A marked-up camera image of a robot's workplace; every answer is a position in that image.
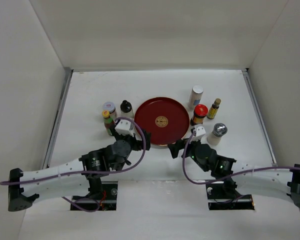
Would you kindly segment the yellow cap chili sauce bottle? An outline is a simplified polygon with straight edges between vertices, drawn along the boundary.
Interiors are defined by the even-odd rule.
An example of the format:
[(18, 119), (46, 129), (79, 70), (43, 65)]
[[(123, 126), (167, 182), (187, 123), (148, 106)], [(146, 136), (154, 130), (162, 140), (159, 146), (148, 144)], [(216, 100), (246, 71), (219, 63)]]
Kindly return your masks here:
[(112, 130), (115, 128), (115, 122), (112, 119), (110, 112), (108, 110), (102, 111), (103, 124), (107, 133), (112, 136)]

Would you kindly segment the black cap white-powder bottle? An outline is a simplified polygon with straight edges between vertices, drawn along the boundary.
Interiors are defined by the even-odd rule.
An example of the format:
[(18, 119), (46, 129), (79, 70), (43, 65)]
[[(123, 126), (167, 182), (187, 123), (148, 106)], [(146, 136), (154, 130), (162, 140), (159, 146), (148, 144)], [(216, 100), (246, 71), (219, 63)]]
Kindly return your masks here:
[(132, 104), (127, 101), (123, 100), (122, 103), (120, 104), (120, 111), (121, 111), (121, 116), (126, 117), (126, 118), (134, 118), (134, 111)]

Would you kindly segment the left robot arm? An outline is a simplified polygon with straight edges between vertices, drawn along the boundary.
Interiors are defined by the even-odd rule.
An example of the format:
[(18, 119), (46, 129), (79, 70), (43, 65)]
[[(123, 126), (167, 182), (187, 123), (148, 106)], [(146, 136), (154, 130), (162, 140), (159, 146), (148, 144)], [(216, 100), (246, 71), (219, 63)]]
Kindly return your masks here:
[(98, 199), (103, 192), (101, 178), (123, 172), (132, 151), (145, 153), (151, 146), (151, 133), (142, 130), (141, 140), (135, 134), (111, 130), (115, 142), (90, 151), (70, 162), (37, 171), (10, 170), (8, 186), (8, 211), (18, 212), (43, 200), (81, 196)]

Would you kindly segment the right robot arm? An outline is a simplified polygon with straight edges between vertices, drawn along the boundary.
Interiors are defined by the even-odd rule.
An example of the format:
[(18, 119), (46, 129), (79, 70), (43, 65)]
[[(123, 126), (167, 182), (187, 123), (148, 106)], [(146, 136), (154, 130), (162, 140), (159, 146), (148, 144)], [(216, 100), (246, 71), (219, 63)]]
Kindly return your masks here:
[(219, 155), (208, 144), (188, 138), (169, 144), (168, 149), (174, 159), (183, 150), (183, 159), (191, 158), (202, 171), (210, 173), (210, 180), (193, 181), (195, 185), (222, 182), (222, 193), (228, 198), (260, 195), (291, 202), (300, 209), (300, 164), (260, 167)]

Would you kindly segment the red round tray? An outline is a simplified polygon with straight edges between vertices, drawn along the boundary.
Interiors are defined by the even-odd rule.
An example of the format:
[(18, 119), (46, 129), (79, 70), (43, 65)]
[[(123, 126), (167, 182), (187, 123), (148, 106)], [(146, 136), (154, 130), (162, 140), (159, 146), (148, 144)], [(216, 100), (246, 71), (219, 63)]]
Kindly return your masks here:
[(136, 110), (134, 121), (151, 133), (150, 143), (157, 146), (167, 146), (184, 138), (190, 126), (186, 108), (169, 97), (146, 100)]

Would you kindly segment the grey lid paste jar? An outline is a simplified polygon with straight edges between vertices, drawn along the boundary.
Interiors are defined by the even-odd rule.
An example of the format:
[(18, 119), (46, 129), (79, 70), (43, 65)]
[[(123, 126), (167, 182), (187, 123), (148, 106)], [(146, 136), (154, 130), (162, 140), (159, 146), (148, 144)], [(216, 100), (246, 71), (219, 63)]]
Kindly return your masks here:
[(117, 118), (116, 106), (113, 102), (107, 101), (103, 104), (102, 109), (108, 111), (112, 119)]

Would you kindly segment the red lid sauce jar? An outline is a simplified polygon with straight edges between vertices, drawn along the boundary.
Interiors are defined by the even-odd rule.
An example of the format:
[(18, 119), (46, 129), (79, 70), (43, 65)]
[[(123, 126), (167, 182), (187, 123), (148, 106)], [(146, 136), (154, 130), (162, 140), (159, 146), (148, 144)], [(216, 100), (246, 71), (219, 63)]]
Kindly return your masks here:
[(204, 104), (198, 104), (194, 107), (193, 116), (190, 120), (190, 125), (195, 126), (203, 124), (204, 118), (208, 114), (208, 108)]

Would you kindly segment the silver top salt shaker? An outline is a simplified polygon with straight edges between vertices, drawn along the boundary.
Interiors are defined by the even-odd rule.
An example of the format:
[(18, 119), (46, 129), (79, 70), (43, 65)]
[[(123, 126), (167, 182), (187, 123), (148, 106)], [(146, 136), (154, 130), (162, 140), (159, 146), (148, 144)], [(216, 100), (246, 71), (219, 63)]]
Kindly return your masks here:
[(207, 142), (216, 146), (220, 143), (222, 137), (228, 132), (228, 128), (224, 123), (216, 123), (213, 127), (212, 132), (207, 137)]

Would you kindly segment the small brown yellow-label bottle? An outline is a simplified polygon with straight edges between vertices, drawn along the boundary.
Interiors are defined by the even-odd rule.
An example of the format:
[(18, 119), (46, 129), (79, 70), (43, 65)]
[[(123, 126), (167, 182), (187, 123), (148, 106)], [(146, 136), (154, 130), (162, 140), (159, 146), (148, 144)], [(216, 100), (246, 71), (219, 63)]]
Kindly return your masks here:
[(220, 98), (216, 98), (214, 103), (211, 105), (206, 117), (210, 120), (214, 119), (217, 112), (218, 112), (218, 109), (220, 107), (220, 104), (221, 104), (221, 99)]

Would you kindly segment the white cylinder spice shaker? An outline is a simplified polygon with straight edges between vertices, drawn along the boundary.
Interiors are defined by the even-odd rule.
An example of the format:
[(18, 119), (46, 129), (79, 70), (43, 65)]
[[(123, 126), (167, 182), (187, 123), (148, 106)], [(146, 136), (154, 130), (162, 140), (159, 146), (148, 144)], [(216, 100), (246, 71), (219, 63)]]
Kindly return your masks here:
[(189, 101), (188, 101), (188, 107), (190, 109), (194, 109), (195, 106), (197, 106), (200, 103), (203, 92), (204, 92), (204, 89), (201, 85), (194, 85), (192, 87)]

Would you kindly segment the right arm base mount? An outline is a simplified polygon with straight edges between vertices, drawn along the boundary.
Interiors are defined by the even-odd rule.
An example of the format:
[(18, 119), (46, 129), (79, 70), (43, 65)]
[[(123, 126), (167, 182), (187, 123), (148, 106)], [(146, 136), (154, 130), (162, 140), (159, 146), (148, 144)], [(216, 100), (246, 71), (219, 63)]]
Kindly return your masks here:
[(210, 211), (254, 210), (252, 195), (241, 195), (230, 183), (217, 181), (206, 185)]

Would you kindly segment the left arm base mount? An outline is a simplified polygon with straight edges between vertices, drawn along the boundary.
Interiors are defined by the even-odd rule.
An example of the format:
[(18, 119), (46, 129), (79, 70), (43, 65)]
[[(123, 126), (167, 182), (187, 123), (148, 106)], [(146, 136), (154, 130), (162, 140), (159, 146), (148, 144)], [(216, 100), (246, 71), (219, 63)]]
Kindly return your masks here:
[(70, 204), (71, 211), (116, 211), (118, 197), (118, 181), (103, 181), (101, 191), (90, 196), (72, 196), (71, 201), (76, 204)]

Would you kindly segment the left aluminium frame rail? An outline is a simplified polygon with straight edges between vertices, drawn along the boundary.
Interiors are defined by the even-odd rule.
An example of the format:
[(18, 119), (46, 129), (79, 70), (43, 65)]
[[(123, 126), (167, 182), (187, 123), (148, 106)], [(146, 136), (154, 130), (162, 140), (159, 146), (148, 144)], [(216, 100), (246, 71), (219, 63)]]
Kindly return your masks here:
[(65, 103), (66, 103), (66, 99), (67, 99), (67, 95), (68, 95), (68, 91), (69, 91), (69, 87), (70, 87), (70, 83), (71, 83), (71, 79), (72, 79), (72, 75), (73, 75), (73, 69), (71, 69), (70, 67), (65, 67), (64, 70), (65, 70), (65, 78), (63, 81), (62, 89), (61, 89), (61, 94), (60, 94), (58, 107), (57, 107), (54, 122), (53, 122), (52, 131), (51, 131), (50, 138), (48, 141), (48, 146), (47, 146), (44, 158), (40, 164), (41, 170), (50, 167), (50, 163), (51, 163), (52, 155), (54, 152), (61, 119), (62, 119), (62, 115), (63, 115), (63, 111), (64, 111), (64, 107), (65, 107)]

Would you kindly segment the aluminium frame rail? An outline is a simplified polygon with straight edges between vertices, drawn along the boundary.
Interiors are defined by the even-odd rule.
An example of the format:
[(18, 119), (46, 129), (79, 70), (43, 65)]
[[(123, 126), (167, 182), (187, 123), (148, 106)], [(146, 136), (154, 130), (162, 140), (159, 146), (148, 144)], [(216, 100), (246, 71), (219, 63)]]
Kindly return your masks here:
[(260, 108), (259, 108), (259, 105), (258, 105), (258, 102), (257, 102), (256, 95), (255, 95), (254, 90), (253, 90), (253, 86), (252, 86), (250, 75), (249, 75), (249, 69), (246, 68), (246, 69), (242, 70), (242, 75), (243, 75), (243, 78), (244, 78), (244, 81), (245, 81), (250, 99), (252, 101), (252, 105), (253, 105), (257, 120), (258, 120), (258, 124), (259, 124), (259, 126), (262, 130), (262, 136), (263, 136), (263, 138), (266, 142), (268, 152), (271, 155), (271, 164), (272, 164), (272, 166), (277, 167), (278, 163), (277, 163), (275, 153), (274, 153), (274, 150), (272, 148), (272, 144), (271, 144), (271, 141), (270, 141), (270, 138), (269, 138), (269, 135), (268, 135), (268, 132), (267, 132), (267, 129), (266, 129), (266, 126), (265, 126), (265, 123), (264, 123), (264, 120), (263, 120), (263, 117), (262, 117), (262, 114), (261, 114), (261, 111), (260, 111)]
[(48, 146), (47, 146), (44, 158), (40, 164), (41, 170), (50, 167), (50, 163), (51, 163), (52, 155), (54, 152), (61, 119), (62, 119), (62, 115), (63, 115), (63, 111), (64, 111), (64, 107), (65, 107), (65, 103), (66, 103), (66, 99), (67, 99), (67, 95), (68, 95), (68, 91), (69, 91), (69, 87), (70, 87), (70, 83), (71, 83), (71, 79), (72, 79), (72, 75), (73, 75), (73, 69), (71, 69), (70, 67), (65, 67), (64, 70), (65, 70), (65, 78), (63, 81), (62, 89), (61, 89), (61, 94), (60, 94), (58, 107), (57, 107), (54, 122), (53, 122), (52, 131), (51, 131), (50, 138), (48, 141)]

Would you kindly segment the right aluminium frame rail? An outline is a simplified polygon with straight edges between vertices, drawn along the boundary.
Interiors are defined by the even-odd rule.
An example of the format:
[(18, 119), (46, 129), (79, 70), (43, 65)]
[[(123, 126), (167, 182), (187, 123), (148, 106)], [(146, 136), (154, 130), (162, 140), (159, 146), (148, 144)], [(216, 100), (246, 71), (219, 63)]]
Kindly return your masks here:
[(263, 138), (266, 142), (268, 152), (271, 155), (271, 164), (272, 164), (272, 166), (277, 167), (278, 163), (277, 163), (275, 153), (274, 153), (274, 150), (272, 148), (272, 144), (271, 144), (271, 141), (270, 141), (270, 138), (269, 138), (269, 135), (268, 135), (268, 132), (267, 132), (267, 129), (266, 129), (266, 126), (265, 126), (265, 123), (264, 123), (264, 120), (263, 120), (263, 117), (262, 117), (262, 114), (261, 114), (261, 111), (260, 111), (260, 108), (259, 108), (259, 105), (258, 105), (258, 102), (257, 102), (256, 95), (255, 95), (254, 90), (253, 90), (253, 86), (252, 86), (250, 75), (249, 75), (249, 69), (246, 68), (246, 69), (242, 70), (242, 75), (243, 75), (243, 78), (244, 78), (244, 81), (245, 81), (250, 99), (252, 101), (252, 105), (253, 105), (257, 120), (258, 120), (258, 124), (259, 124), (259, 126), (262, 130), (262, 136), (263, 136)]

